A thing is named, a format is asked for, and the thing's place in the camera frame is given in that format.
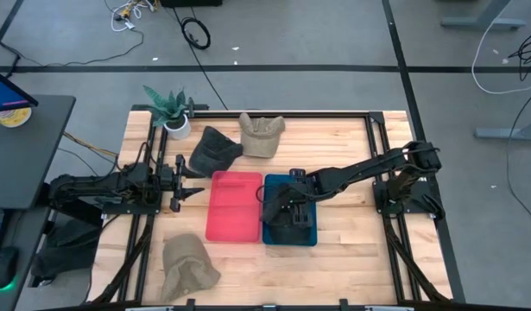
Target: pink tray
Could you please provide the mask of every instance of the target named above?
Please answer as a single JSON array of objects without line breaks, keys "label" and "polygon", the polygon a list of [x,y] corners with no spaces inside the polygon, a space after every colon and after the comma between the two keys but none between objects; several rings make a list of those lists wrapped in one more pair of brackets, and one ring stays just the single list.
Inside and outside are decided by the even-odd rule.
[{"label": "pink tray", "polygon": [[262,184],[259,173],[215,172],[205,238],[218,242],[259,241],[261,203],[256,190]]}]

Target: potted plant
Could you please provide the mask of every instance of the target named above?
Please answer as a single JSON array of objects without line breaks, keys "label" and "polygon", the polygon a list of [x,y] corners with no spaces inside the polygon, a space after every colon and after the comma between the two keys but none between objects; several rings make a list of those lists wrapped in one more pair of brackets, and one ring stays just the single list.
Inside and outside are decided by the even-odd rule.
[{"label": "potted plant", "polygon": [[155,117],[154,126],[163,126],[173,139],[184,139],[190,135],[190,123],[188,117],[194,115],[194,101],[186,97],[184,91],[180,91],[175,97],[173,92],[169,93],[169,98],[163,98],[151,87],[144,86],[144,91],[154,102],[154,105],[147,105],[147,108]]}]

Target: monitor screen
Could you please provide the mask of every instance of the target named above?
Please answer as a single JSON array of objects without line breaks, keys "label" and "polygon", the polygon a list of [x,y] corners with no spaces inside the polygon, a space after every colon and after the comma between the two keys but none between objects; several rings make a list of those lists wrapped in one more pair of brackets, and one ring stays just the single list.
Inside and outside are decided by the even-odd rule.
[{"label": "monitor screen", "polygon": [[0,111],[36,105],[34,99],[0,75]]}]

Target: wooden table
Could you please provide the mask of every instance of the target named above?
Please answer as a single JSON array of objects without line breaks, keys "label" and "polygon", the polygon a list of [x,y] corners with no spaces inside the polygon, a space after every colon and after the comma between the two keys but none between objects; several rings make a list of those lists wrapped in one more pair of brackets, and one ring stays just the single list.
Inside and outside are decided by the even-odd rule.
[{"label": "wooden table", "polygon": [[[383,114],[392,148],[412,140],[405,111]],[[130,113],[120,154],[122,165],[136,159],[139,146],[148,134],[149,119],[146,111]],[[206,125],[235,142],[240,141],[236,118],[196,118],[190,122],[193,130],[189,138],[168,139],[165,163],[174,166],[175,155],[179,153],[188,160]],[[363,119],[286,118],[286,127],[274,158],[241,156],[230,170],[263,175],[287,174],[291,168],[312,172],[331,166],[345,167],[370,158]],[[157,149],[160,136],[155,139]],[[355,183],[335,198],[318,203],[318,244],[292,247],[206,241],[211,180],[186,180],[184,187],[206,190],[183,202],[180,213],[169,210],[170,194],[164,196],[161,213],[155,219],[142,303],[165,303],[159,300],[165,278],[161,258],[164,242],[178,234],[194,232],[204,241],[213,265],[221,272],[221,279],[213,289],[167,301],[169,304],[184,305],[187,298],[196,299],[198,305],[334,305],[340,298],[347,298],[350,304],[394,304],[386,239],[382,219],[375,209],[371,182]],[[120,216],[102,234],[92,270],[89,300],[102,292],[123,263],[131,217]],[[416,263],[440,293],[451,297],[434,222],[426,214],[407,214],[406,220]],[[404,290],[410,299],[404,267],[400,261]],[[128,298],[131,299],[137,270],[136,263],[130,278]]]}]

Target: tan bucket hat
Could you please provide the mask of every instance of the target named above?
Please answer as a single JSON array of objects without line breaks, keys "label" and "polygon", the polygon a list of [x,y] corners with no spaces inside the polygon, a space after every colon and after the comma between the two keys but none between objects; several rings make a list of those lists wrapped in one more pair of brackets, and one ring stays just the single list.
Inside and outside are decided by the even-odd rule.
[{"label": "tan bucket hat", "polygon": [[202,241],[192,233],[169,239],[163,248],[163,270],[166,273],[161,300],[169,302],[183,295],[210,289],[221,277]]},{"label": "tan bucket hat", "polygon": [[281,133],[286,129],[284,118],[253,118],[246,112],[240,114],[241,136],[245,156],[259,156],[270,158],[275,156],[279,147]]}]

